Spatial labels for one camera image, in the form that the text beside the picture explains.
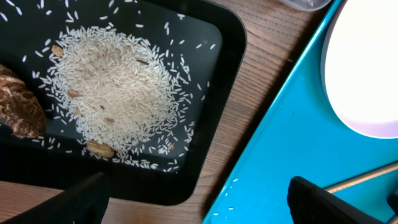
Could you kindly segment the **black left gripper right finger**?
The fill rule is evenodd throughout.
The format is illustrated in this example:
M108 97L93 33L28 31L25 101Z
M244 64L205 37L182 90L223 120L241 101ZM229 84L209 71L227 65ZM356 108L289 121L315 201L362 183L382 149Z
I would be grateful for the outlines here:
M294 224L381 223L299 176L290 180L287 203Z

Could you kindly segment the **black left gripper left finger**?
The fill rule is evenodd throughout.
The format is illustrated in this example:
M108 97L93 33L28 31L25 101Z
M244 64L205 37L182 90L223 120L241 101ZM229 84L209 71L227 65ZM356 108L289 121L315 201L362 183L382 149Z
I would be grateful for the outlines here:
M99 172L5 224L101 223L109 203L109 179Z

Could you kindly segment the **wooden chopstick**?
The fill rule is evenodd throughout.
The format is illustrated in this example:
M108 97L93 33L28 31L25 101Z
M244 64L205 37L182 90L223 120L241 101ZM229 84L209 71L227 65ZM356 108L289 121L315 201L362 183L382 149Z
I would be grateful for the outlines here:
M358 185L360 183L363 183L365 181L374 179L376 177L382 176L384 174L388 174L390 172L394 172L397 170L397 162L393 162L391 164L379 167L377 169L371 170L369 172L365 172L363 174L357 175L356 177L352 177L350 179L346 179L342 182L339 182L337 184L331 185L329 187L326 187L325 190L331 194L335 192L339 192L341 190L350 188L354 185Z

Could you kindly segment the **brown food scrap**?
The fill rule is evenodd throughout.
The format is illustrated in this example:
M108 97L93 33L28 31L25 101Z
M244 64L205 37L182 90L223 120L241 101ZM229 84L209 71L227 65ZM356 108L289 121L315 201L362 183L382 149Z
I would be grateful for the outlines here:
M47 118L37 97L18 75L1 65L1 124L18 138L36 138L45 132Z

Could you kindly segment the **pile of rice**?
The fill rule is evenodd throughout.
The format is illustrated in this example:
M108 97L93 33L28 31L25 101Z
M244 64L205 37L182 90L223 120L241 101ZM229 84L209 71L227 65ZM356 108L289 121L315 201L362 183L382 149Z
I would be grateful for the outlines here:
M223 43L201 19L147 1L2 1L1 62L41 106L44 133L1 147L45 162L74 154L178 172L192 145Z

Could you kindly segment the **large pink plate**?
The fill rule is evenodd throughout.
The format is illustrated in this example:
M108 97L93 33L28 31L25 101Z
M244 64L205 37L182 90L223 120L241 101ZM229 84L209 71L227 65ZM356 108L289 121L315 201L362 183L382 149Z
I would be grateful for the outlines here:
M397 0L341 2L325 36L321 78L344 125L397 138Z

